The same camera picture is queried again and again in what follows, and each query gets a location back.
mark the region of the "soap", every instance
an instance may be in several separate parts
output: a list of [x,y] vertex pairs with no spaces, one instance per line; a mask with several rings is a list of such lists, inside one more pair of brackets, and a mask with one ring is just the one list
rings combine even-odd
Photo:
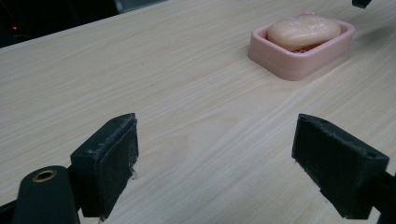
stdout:
[[314,48],[341,34],[338,22],[318,14],[304,14],[274,23],[268,40],[290,51]]

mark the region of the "pink soap dish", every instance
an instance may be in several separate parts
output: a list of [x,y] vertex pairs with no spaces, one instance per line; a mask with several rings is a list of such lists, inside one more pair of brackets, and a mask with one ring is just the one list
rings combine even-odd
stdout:
[[344,21],[335,21],[341,26],[341,34],[306,52],[291,52],[267,40],[267,31],[273,23],[265,25],[252,32],[247,56],[282,79],[301,80],[347,51],[355,27]]

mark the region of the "wooden table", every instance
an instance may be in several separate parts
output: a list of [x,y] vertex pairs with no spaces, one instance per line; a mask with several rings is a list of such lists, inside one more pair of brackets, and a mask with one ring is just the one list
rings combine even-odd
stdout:
[[[307,10],[356,27],[345,56],[298,82],[247,57],[254,29]],[[135,112],[138,178],[107,223],[375,223],[375,209],[342,219],[290,154],[306,113],[390,156],[395,173],[395,10],[393,0],[169,0],[0,49],[0,204]]]

